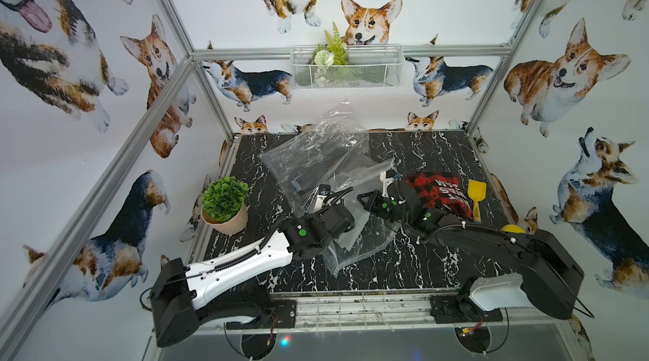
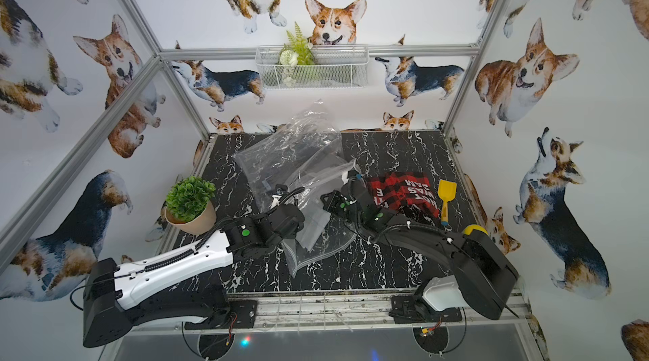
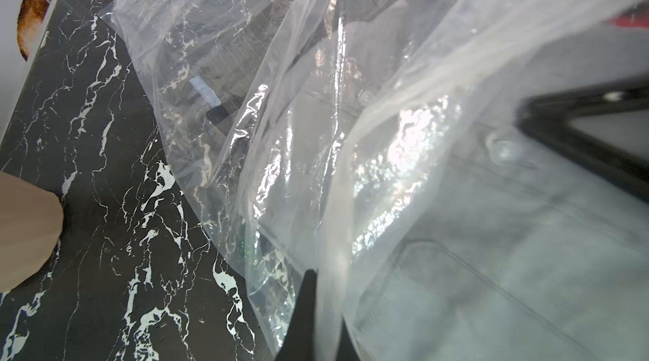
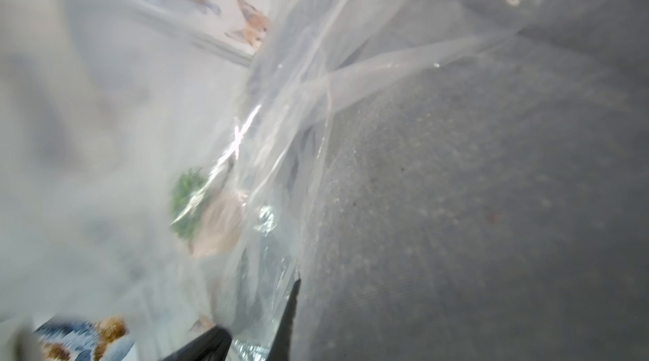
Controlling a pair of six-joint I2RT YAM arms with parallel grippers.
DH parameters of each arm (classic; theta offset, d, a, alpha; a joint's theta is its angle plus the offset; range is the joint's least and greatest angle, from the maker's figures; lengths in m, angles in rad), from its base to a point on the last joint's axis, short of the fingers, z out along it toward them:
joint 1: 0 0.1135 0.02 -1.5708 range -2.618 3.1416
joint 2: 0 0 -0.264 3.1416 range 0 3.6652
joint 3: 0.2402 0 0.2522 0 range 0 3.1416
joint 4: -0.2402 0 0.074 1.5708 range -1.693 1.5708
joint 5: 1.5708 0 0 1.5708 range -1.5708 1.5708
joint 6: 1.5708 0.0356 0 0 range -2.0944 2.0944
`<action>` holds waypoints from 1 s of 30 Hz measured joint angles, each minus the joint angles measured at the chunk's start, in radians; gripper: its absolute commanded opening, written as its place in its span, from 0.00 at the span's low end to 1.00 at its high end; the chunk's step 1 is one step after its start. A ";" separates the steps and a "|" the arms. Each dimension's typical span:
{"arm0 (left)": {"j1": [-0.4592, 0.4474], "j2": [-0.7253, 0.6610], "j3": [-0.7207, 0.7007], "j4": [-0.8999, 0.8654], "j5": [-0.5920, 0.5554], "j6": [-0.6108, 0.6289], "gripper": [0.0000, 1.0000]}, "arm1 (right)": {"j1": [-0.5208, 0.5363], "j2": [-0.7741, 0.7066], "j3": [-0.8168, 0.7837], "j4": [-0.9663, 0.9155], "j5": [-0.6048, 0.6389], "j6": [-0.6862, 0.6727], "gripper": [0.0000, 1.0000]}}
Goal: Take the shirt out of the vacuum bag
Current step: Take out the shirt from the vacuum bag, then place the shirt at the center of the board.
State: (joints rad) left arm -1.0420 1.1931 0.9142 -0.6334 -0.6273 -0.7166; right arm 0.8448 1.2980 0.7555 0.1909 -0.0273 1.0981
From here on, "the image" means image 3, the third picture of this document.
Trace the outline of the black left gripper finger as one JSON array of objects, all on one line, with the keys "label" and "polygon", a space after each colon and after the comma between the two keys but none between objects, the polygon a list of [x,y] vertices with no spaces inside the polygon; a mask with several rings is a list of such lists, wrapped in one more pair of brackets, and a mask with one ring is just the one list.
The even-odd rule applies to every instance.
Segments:
[{"label": "black left gripper finger", "polygon": [[314,327],[317,272],[307,270],[292,314],[284,343],[275,361],[315,361]]}]

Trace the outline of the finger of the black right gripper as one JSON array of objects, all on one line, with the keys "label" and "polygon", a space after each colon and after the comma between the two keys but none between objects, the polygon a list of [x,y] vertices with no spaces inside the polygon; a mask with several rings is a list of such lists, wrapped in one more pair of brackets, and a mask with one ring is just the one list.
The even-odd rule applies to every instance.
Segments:
[{"label": "finger of the black right gripper", "polygon": [[640,76],[525,100],[516,127],[648,202],[648,78]]}]

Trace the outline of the grey shirt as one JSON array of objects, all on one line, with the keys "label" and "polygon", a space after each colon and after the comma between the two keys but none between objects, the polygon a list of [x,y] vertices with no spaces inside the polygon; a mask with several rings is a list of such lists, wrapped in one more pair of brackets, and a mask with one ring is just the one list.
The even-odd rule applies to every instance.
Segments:
[{"label": "grey shirt", "polygon": [[535,97],[647,75],[647,23],[510,50],[473,38],[440,64],[473,117],[358,299],[358,359],[647,359],[647,203],[516,126]]}]

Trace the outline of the clear plastic vacuum bag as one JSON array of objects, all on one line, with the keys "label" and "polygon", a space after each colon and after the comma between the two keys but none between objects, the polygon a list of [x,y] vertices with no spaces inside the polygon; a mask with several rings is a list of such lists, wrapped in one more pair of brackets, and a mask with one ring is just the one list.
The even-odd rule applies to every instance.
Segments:
[{"label": "clear plastic vacuum bag", "polygon": [[440,64],[536,46],[648,0],[114,0],[167,162],[278,353],[307,270],[316,360],[356,359],[368,282],[472,113]]}]

